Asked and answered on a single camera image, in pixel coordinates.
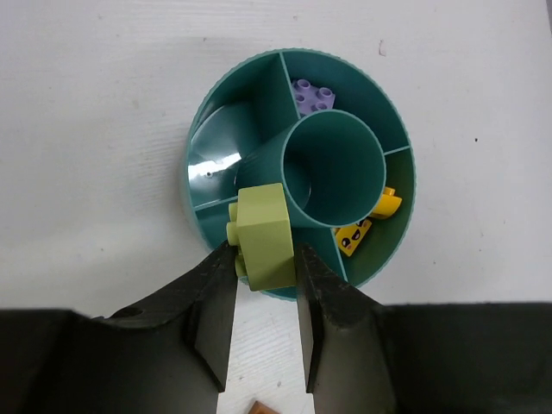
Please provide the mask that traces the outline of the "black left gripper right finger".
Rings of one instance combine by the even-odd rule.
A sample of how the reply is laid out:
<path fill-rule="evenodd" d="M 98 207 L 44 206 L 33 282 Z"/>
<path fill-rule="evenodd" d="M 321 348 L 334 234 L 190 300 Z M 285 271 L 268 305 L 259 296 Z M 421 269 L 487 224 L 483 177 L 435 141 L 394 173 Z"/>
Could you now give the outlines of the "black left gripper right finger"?
<path fill-rule="evenodd" d="M 309 245 L 295 267 L 316 412 L 550 412 L 550 304 L 383 305 Z"/>

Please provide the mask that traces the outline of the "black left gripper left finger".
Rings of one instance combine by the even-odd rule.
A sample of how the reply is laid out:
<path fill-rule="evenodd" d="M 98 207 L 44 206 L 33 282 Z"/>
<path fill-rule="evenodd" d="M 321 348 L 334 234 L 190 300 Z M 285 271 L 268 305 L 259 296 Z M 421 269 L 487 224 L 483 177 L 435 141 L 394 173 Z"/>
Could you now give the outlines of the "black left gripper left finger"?
<path fill-rule="evenodd" d="M 4 413 L 213 413 L 228 375 L 235 250 L 110 317 L 1 312 Z"/>

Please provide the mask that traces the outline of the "brown lego plate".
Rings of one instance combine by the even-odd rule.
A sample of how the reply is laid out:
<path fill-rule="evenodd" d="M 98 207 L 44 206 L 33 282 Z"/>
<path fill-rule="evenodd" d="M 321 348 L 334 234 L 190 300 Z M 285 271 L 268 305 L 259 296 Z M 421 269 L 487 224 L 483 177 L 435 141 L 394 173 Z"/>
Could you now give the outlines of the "brown lego plate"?
<path fill-rule="evenodd" d="M 276 410 L 256 400 L 251 406 L 248 414 L 279 414 Z"/>

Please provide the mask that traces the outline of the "yellow long lego brick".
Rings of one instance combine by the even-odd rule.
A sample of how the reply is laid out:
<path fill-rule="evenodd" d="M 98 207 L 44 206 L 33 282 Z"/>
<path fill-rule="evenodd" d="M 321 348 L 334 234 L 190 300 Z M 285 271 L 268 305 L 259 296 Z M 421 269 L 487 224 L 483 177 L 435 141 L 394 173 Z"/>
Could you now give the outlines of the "yellow long lego brick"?
<path fill-rule="evenodd" d="M 334 236 L 340 251 L 347 257 L 354 254 L 371 227 L 372 222 L 364 218 L 350 226 L 335 229 Z"/>

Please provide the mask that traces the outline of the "light green lego brick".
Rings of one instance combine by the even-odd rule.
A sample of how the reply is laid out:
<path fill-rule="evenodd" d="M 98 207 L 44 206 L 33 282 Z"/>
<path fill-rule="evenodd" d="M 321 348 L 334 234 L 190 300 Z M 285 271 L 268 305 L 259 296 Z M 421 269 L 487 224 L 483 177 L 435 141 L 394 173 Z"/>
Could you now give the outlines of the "light green lego brick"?
<path fill-rule="evenodd" d="M 296 285 L 290 217 L 281 183 L 241 188 L 229 204 L 229 245 L 235 273 L 253 292 Z"/>

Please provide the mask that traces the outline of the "purple square lego brick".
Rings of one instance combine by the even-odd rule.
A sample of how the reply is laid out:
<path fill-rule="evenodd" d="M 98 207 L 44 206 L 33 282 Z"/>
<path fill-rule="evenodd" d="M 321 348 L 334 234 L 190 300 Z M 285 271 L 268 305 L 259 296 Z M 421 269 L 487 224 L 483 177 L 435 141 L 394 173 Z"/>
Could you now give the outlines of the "purple square lego brick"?
<path fill-rule="evenodd" d="M 331 110 L 334 107 L 336 95 L 328 87 L 316 87 L 309 80 L 299 78 L 292 81 L 292 89 L 301 116 L 308 116 L 319 110 Z"/>

